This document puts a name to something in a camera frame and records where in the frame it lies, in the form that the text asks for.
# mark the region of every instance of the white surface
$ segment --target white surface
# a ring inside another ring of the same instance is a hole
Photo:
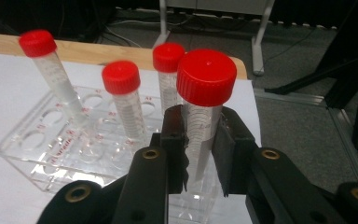
[[[103,88],[102,67],[80,63],[63,64],[73,85]],[[158,96],[156,72],[141,71],[140,93]],[[0,55],[0,141],[48,92],[48,85],[32,60]],[[231,99],[233,108],[260,144],[255,96],[250,81],[237,80]],[[35,223],[52,195],[40,191],[0,157],[0,223]],[[210,223],[250,223],[244,196],[230,195],[216,201]]]

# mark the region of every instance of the plastic tube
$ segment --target plastic tube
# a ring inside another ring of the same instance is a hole
[[[53,36],[45,30],[34,30],[20,36],[20,46],[25,55],[33,59],[34,64],[48,83],[51,91],[62,104],[66,117],[77,128],[87,124],[87,116],[57,56],[57,45]]]
[[[190,51],[178,66],[177,90],[184,98],[189,159],[187,192],[179,218],[203,223],[217,194],[216,172],[209,172],[211,148],[222,105],[231,96],[237,69],[225,54],[211,49]]]
[[[161,113],[181,104],[181,98],[176,89],[177,67],[185,55],[185,49],[175,43],[165,43],[153,49],[153,65],[158,71]]]
[[[135,63],[119,61],[103,69],[103,84],[113,96],[117,113],[133,149],[146,147],[146,131],[138,88],[141,85]]]

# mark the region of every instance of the red screw cap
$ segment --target red screw cap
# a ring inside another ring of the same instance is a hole
[[[46,30],[33,30],[20,36],[20,46],[28,57],[41,57],[55,51],[57,48],[54,38]]]
[[[138,67],[129,61],[110,63],[103,69],[103,84],[111,94],[136,91],[141,85]]]
[[[181,45],[165,43],[153,49],[153,65],[159,72],[173,73],[184,55],[185,49]]]
[[[237,67],[227,55],[212,49],[196,49],[179,62],[176,87],[193,105],[217,106],[231,96],[236,77]]]

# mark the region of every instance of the black cable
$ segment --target black cable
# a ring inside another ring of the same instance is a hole
[[[192,21],[193,18],[194,16],[190,18],[187,22],[180,24],[177,27],[181,28],[184,31],[191,32],[193,34],[204,33],[206,29],[205,25],[202,24],[201,22]]]
[[[276,55],[273,55],[273,56],[267,58],[267,59],[263,62],[263,67],[261,67],[261,69],[258,71],[258,73],[260,73],[260,72],[266,67],[267,63],[268,63],[270,60],[272,60],[272,59],[274,59],[274,58],[277,58],[277,57],[283,55],[285,52],[289,51],[290,49],[292,49],[293,47],[295,47],[295,46],[298,45],[299,43],[301,43],[301,42],[303,42],[304,40],[308,39],[308,38],[310,37],[310,35],[311,35],[316,29],[317,29],[317,28],[312,28],[312,30],[311,30],[309,33],[307,33],[306,36],[304,36],[303,38],[297,40],[294,44],[292,44],[291,46],[289,46],[287,49],[284,49],[283,51],[277,53]]]
[[[191,23],[188,23],[188,22],[185,24],[182,24],[178,27],[185,31],[193,31],[193,32],[199,32],[199,33],[206,33],[206,34],[224,34],[224,33],[232,32],[232,31],[238,31],[238,30],[242,29],[244,26],[246,26],[248,23],[249,23],[248,21],[245,21],[245,22],[242,22],[241,24],[236,25],[236,27],[230,27],[230,28],[224,28],[224,29],[216,26],[217,29],[221,29],[218,31],[207,30],[208,27],[202,22],[200,22],[202,29],[193,29],[191,27],[188,27],[191,25]]]
[[[141,23],[160,23],[160,17],[153,17],[154,20],[149,20],[149,19],[152,19],[152,17],[146,18],[146,19],[145,18],[117,17],[117,19],[115,21],[110,21],[106,25],[112,26],[112,25],[124,23],[126,21],[141,22]],[[182,22],[186,22],[187,20],[188,20],[188,18],[186,18],[185,15],[180,15],[179,17],[177,15],[172,15],[172,14],[167,15],[167,23],[169,25],[181,24]]]
[[[120,36],[114,35],[114,34],[112,34],[112,33],[106,32],[106,31],[103,31],[103,33],[102,33],[102,38],[107,39],[107,40],[109,40],[109,41],[111,41],[111,42],[117,43],[117,44],[119,44],[120,46],[124,46],[124,45],[120,44],[119,42],[117,42],[116,40],[113,40],[113,39],[111,39],[110,37],[107,37],[107,36],[105,36],[105,35],[112,35],[112,36],[114,36],[114,37],[116,37],[116,38],[119,38],[119,39],[123,40],[124,42],[126,42],[127,46],[129,46],[129,47],[131,46],[131,43],[130,43],[128,40],[123,39],[123,38],[121,38]]]
[[[213,23],[208,22],[207,20],[203,19],[200,16],[195,16],[195,18],[203,23],[205,23],[206,25],[209,25],[213,28],[216,29],[220,29],[221,31],[215,31],[214,33],[225,33],[225,32],[229,32],[229,31],[238,31],[241,28],[243,28],[245,25],[247,25],[249,22],[248,21],[239,21],[237,24],[231,26],[231,27],[224,27],[224,26],[219,26]]]

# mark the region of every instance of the test tube rack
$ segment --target test tube rack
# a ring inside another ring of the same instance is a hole
[[[125,175],[131,165],[134,145],[125,136],[111,94],[74,89],[92,124],[92,137],[71,124],[57,98],[48,92],[0,143],[0,156],[43,191],[55,193],[79,179],[106,186]],[[160,99],[142,94],[140,99],[150,140],[162,127]],[[82,153],[84,145],[92,143],[98,143],[99,152]]]

